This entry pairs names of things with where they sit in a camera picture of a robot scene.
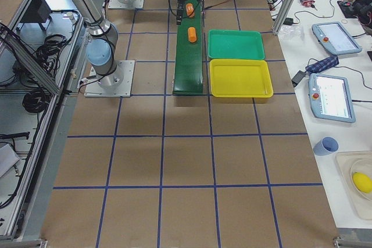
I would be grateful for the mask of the plain orange cylinder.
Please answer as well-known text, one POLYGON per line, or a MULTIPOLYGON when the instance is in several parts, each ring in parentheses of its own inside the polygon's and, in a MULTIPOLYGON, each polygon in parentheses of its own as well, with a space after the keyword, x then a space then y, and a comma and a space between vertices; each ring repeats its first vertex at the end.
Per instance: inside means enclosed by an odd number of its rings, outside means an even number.
POLYGON ((187 36, 188 36, 188 41, 190 43, 196 42, 197 41, 196 28, 195 27, 189 27, 187 29, 187 36))

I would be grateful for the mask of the blue plastic cup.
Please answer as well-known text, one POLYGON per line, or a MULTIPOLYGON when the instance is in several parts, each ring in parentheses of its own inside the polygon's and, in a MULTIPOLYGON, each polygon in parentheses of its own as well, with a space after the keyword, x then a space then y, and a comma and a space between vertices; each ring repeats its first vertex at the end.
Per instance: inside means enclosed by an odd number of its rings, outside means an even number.
POLYGON ((338 142, 332 137, 324 137, 313 147, 314 154, 317 156, 326 156, 336 152, 339 149, 338 142))

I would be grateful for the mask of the black power adapter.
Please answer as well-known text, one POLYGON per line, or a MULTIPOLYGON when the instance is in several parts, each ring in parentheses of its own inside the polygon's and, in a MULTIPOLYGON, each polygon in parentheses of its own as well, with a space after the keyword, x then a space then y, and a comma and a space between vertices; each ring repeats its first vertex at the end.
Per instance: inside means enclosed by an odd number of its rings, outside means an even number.
POLYGON ((295 88, 305 77, 306 72, 299 70, 291 79, 293 87, 295 88))

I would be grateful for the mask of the teach pendant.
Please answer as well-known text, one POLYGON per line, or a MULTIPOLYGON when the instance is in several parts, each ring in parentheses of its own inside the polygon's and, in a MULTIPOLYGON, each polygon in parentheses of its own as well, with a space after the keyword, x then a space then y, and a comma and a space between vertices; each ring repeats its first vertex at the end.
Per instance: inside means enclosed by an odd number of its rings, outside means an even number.
POLYGON ((331 55, 348 55, 362 51, 362 47, 338 21, 313 24, 312 31, 320 45, 331 55))
POLYGON ((313 73, 308 80, 309 101, 316 118, 354 123, 356 121, 348 80, 313 73))

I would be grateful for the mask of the blue checkered pouch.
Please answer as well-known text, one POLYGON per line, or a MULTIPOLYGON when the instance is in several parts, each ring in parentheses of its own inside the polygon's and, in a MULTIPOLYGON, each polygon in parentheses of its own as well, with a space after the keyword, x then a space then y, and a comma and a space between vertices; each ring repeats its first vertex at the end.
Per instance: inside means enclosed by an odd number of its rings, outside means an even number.
POLYGON ((307 65, 305 67, 305 72, 309 74, 321 73, 337 65, 339 65, 338 56, 329 56, 325 59, 317 60, 316 63, 307 65))

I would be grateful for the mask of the green plastic tray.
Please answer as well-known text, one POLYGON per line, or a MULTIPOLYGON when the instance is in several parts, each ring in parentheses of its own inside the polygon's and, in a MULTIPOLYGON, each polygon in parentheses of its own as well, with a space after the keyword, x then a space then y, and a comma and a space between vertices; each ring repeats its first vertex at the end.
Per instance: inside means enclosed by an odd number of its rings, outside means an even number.
POLYGON ((263 60, 262 35, 257 31, 209 30, 208 56, 211 59, 263 60))

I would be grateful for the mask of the yellow plastic tray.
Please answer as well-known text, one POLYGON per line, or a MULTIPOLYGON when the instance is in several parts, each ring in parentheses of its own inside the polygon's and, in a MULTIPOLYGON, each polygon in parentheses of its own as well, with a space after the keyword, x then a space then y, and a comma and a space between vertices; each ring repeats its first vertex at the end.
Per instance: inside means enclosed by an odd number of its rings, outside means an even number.
POLYGON ((273 96, 268 64, 264 60, 212 59, 210 91, 219 98, 270 98, 273 96))

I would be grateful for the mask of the near teach pendant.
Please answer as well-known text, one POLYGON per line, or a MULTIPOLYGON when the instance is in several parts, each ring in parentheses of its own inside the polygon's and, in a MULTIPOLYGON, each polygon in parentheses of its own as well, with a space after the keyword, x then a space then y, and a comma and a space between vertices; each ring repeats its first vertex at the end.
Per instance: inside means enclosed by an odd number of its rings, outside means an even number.
POLYGON ((356 121, 348 80, 313 73, 308 80, 309 101, 316 118, 354 123, 356 121))

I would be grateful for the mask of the yellow lemon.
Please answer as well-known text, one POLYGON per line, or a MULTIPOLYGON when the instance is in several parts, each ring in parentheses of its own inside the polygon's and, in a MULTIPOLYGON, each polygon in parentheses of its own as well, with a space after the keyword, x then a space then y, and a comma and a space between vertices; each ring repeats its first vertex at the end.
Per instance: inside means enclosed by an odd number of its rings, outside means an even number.
POLYGON ((371 192, 371 178, 368 177, 366 174, 354 172, 352 174, 352 181, 359 191, 364 193, 371 192))

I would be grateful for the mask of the orange cylinder with 4680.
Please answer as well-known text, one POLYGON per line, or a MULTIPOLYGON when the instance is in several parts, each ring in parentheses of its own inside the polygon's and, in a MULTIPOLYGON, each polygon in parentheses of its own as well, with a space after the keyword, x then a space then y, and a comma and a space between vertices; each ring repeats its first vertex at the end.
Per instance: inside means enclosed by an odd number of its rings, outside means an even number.
POLYGON ((187 3, 185 6, 187 18, 193 18, 195 16, 194 6, 192 3, 187 3))

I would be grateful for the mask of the far teach pendant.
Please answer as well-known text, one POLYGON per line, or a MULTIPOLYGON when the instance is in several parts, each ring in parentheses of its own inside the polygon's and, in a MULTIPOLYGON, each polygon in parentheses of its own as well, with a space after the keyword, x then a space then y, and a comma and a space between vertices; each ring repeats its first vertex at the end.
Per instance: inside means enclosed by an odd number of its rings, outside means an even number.
POLYGON ((312 31, 320 45, 331 55, 348 55, 362 51, 362 47, 338 21, 313 24, 312 31))

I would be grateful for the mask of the beige tray with bowl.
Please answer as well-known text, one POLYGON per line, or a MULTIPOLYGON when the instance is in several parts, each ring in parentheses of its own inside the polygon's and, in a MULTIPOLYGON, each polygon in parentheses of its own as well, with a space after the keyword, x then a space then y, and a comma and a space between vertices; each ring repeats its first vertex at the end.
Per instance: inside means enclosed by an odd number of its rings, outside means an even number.
POLYGON ((371 151, 339 152, 335 159, 357 215, 371 220, 371 183, 362 186, 371 181, 371 151))

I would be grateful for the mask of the green conveyor belt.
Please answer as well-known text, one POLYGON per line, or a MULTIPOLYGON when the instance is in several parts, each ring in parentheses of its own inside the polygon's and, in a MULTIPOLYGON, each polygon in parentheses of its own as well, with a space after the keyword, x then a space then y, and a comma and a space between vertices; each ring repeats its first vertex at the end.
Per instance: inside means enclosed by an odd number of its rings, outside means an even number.
POLYGON ((201 4, 197 0, 189 0, 188 2, 194 6, 195 16, 184 18, 177 28, 174 95, 203 94, 201 4), (188 40, 190 27, 196 29, 196 42, 188 40))

